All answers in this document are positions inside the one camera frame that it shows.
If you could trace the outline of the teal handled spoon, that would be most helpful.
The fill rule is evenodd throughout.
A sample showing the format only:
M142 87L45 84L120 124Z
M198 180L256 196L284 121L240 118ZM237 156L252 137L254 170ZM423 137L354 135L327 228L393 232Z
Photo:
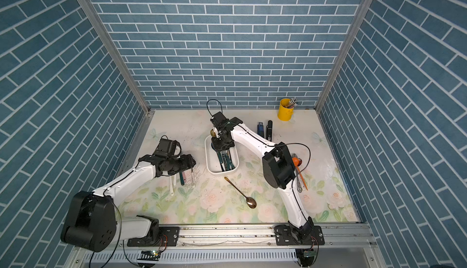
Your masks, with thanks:
M229 150L226 151L226 161L227 161L228 170L233 170L235 166L232 162L231 152Z
M226 162L226 170L230 171L232 169L232 167L231 167L231 159L229 157L228 151L224 151L224 158L225 158L225 162Z

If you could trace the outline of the silver spoon marbled handle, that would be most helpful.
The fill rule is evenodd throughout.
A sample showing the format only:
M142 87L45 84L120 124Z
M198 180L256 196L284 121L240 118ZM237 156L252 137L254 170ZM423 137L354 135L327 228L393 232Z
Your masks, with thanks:
M217 152L217 156L218 156L218 160L219 160L219 162L220 162L221 171L222 171L222 172L225 172L225 171L226 171L226 170L225 170L225 163L224 163L224 160L223 160L223 157L222 157L221 152L218 151L218 152Z

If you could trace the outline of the silver spoon clear handle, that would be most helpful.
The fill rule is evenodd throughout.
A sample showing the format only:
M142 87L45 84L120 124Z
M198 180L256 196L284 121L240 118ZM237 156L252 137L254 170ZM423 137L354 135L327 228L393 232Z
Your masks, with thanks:
M299 176L296 176L297 191L301 193L303 191L302 184L300 183Z
M190 184L194 188L196 186L196 177L195 177L195 172L193 168L190 169L189 175L190 175Z

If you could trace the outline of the orange plastic spoon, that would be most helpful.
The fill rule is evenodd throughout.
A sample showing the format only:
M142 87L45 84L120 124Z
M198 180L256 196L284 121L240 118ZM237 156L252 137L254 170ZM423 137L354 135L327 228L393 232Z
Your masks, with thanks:
M296 175L299 176L300 183L302 184L302 189L308 190L307 184L305 182L305 179L301 173L300 166L302 164L302 159L298 158L296 154L292 154L292 160L294 163L294 166L296 168Z

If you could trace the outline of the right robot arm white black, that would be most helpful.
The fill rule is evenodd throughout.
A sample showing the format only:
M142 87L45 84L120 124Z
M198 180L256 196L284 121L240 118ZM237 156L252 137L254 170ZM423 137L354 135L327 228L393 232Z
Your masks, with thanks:
M291 228L300 236L310 234L314 227L313 220L299 197L296 167L287 145L266 140L239 118L228 119L222 112L212 115L210 121L215 133L211 138L214 150L226 151L239 143L256 154L261 159L266 182L280 193Z

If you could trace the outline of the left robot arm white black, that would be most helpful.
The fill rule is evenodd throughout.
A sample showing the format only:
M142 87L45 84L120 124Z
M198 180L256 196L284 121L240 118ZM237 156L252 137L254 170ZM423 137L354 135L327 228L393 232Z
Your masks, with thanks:
M60 239L93 252L126 240L133 246L155 246L163 235L159 221L148 216L124 219L118 206L140 186L155 178L175 176L192 169L192 155L159 157L144 155L118 178L93 191L80 191L71 199Z

